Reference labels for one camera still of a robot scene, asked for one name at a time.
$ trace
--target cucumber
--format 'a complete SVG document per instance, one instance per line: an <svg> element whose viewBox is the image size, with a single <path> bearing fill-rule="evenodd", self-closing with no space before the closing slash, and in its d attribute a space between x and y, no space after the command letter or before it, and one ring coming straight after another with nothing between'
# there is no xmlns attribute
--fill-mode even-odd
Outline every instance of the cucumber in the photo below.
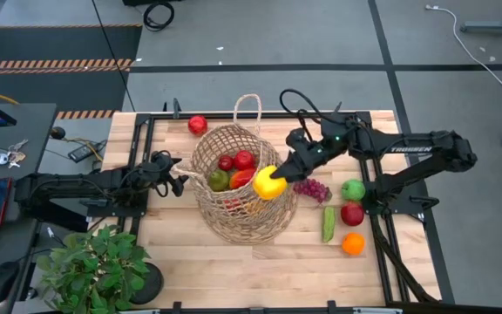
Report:
<svg viewBox="0 0 502 314"><path fill-rule="evenodd" d="M322 241L328 242L335 236L336 215L335 208L327 206L324 208L322 223Z"/></svg>

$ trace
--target plant pot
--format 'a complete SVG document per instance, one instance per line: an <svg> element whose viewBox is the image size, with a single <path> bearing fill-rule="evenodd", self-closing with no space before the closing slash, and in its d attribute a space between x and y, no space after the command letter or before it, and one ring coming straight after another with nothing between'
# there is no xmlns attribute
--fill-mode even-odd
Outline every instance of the plant pot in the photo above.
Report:
<svg viewBox="0 0 502 314"><path fill-rule="evenodd" d="M164 276L158 267L151 263L145 263L150 270L146 274L145 285L143 289L135 292L131 297L131 303L136 305L147 304L151 302L164 288Z"/></svg>

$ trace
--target orange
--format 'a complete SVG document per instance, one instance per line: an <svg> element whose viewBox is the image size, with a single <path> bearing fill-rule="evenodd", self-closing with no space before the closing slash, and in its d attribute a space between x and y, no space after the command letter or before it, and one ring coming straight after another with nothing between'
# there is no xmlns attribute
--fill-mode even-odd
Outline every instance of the orange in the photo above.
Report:
<svg viewBox="0 0 502 314"><path fill-rule="evenodd" d="M355 232L348 233L344 237L344 241L342 242L342 249L344 250L344 252L352 256L358 256L362 254L364 246L365 239L363 239L362 235Z"/></svg>

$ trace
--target wooden table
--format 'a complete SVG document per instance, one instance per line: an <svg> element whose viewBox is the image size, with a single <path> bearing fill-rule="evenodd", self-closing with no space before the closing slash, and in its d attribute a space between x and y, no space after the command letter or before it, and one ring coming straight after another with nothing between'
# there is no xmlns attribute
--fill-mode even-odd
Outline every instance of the wooden table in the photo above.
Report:
<svg viewBox="0 0 502 314"><path fill-rule="evenodd" d="M127 163L135 115L113 116L103 169ZM371 116L374 128L397 133L392 111L373 111ZM208 122L212 128L231 120ZM245 127L254 125L253 119L240 122ZM311 122L308 126L314 138L321 137L317 124ZM297 127L296 119L263 119L261 136L285 157L285 137ZM137 162L141 160L145 134L143 130ZM187 131L186 120L159 120L154 127L152 151L166 149L172 156L188 161L197 141ZM402 155L389 154L382 165L384 172L394 173L406 167L406 162ZM357 160L342 155L316 169L312 177L332 190L334 196L328 205L340 208L342 183L361 179L361 173ZM185 187L180 198L160 198L155 193L149 197L138 243L162 270L165 288L143 308L172 308L174 301L181 301L184 308L324 307L327 300L336 300L338 306L384 305L369 219L358 227L348 227L338 220L334 239L325 244L321 237L322 208L300 197L295 217L283 233L261 245L237 246L222 241L208 229L197 209L191 184ZM117 218L105 222L114 224ZM405 265L431 295L439 298L422 224L408 215L395 215L394 223ZM347 256L341 249L344 235L351 231L363 234L367 242L358 257ZM396 273L388 260L387 264L393 295L398 299Z"/></svg>

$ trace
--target grape bunch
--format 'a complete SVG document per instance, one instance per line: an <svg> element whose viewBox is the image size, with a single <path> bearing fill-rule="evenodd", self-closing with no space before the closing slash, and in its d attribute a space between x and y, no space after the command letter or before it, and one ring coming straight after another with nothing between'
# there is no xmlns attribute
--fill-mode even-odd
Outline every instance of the grape bunch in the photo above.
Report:
<svg viewBox="0 0 502 314"><path fill-rule="evenodd" d="M295 183L294 191L299 195L313 197L320 203L330 201L330 198L332 198L330 189L315 179L305 179Z"/></svg>

